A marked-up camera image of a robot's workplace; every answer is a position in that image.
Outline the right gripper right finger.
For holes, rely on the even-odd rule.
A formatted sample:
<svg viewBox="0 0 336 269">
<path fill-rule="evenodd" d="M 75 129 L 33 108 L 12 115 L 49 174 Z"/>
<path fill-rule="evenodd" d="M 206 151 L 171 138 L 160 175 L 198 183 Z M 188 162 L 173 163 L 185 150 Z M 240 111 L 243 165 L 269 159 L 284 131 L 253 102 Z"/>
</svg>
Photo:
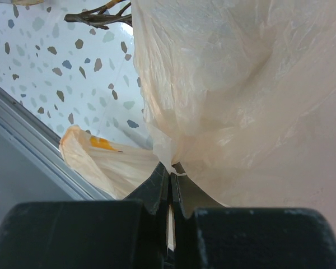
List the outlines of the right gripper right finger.
<svg viewBox="0 0 336 269">
<path fill-rule="evenodd" d="M 310 208 L 225 207 L 180 164 L 171 176 L 176 268 L 336 268 L 336 237 Z"/>
</svg>

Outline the brown longan bunch with leaves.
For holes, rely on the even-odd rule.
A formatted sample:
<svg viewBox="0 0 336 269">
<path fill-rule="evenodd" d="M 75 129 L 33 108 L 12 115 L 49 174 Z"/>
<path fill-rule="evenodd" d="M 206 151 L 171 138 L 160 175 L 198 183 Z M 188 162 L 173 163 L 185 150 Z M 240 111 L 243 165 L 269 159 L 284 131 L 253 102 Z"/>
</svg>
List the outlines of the brown longan bunch with leaves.
<svg viewBox="0 0 336 269">
<path fill-rule="evenodd" d="M 77 14 L 68 13 L 64 17 L 64 21 L 67 23 L 82 23 L 88 26 L 109 30 L 108 25 L 114 23 L 124 23 L 130 27 L 132 26 L 132 15 L 125 15 L 125 11 L 131 6 L 131 1 L 128 1 L 127 4 L 123 6 L 116 14 L 108 14 L 106 13 L 109 9 L 118 5 L 123 1 L 109 1 L 108 3 L 95 8 L 93 10 L 83 11 Z"/>
</svg>

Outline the orange translucent plastic bag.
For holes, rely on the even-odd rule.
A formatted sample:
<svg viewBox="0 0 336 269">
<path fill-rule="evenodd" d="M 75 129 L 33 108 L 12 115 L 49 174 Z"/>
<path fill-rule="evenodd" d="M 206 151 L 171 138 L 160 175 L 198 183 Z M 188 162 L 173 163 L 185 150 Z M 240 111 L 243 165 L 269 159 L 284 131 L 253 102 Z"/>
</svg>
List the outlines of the orange translucent plastic bag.
<svg viewBox="0 0 336 269">
<path fill-rule="evenodd" d="M 162 161 L 229 206 L 336 218 L 336 1 L 134 1 L 133 26 L 13 7 L 6 49 L 65 162 L 121 198 Z"/>
</svg>

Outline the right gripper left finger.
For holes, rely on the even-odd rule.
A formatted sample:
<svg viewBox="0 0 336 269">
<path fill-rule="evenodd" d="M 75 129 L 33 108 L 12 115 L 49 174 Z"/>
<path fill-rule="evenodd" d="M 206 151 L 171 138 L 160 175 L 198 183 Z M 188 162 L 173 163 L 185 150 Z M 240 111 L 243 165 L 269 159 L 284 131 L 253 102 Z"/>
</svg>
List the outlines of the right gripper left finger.
<svg viewBox="0 0 336 269">
<path fill-rule="evenodd" d="M 169 268 L 169 174 L 115 201 L 28 202 L 0 226 L 0 268 Z"/>
</svg>

